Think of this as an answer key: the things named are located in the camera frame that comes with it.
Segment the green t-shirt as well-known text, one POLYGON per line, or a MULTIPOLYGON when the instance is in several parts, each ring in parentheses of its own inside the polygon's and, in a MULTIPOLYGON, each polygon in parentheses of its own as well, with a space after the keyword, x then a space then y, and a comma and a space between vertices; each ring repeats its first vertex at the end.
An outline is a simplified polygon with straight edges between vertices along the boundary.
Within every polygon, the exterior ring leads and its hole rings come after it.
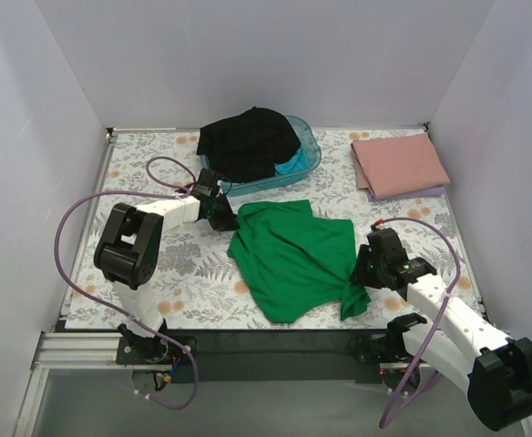
POLYGON ((247 203, 227 254, 266 319, 290 324, 337 301, 340 320, 367 311, 366 288, 350 281, 357 253, 349 219, 317 218, 306 200, 247 203))

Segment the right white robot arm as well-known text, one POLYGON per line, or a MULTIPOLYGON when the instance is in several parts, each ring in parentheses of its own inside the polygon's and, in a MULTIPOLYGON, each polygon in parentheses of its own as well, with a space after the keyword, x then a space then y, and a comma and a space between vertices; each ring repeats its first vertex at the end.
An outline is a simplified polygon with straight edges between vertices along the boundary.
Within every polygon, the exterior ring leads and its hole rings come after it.
POLYGON ((393 290, 416 308, 388 323, 380 354, 429 364, 466 395, 491 431, 532 416, 532 341, 513 339, 451 296, 428 261, 408 257, 394 229, 372 228, 351 281, 393 290))

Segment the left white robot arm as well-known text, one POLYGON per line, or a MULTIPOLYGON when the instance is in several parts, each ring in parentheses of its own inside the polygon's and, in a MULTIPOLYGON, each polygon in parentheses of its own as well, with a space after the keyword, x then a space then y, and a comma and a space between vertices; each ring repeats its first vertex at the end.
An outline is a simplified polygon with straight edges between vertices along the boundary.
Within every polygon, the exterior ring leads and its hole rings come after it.
POLYGON ((237 216, 227 199, 229 187, 225 177, 204 168, 189 194, 138 206, 117 203, 108 216, 94 265, 112 283, 128 314, 121 330, 140 337, 137 353, 147 363, 162 362, 169 351, 167 340, 157 334, 163 317, 151 285, 163 234, 203 219, 216 231, 237 229, 237 216))

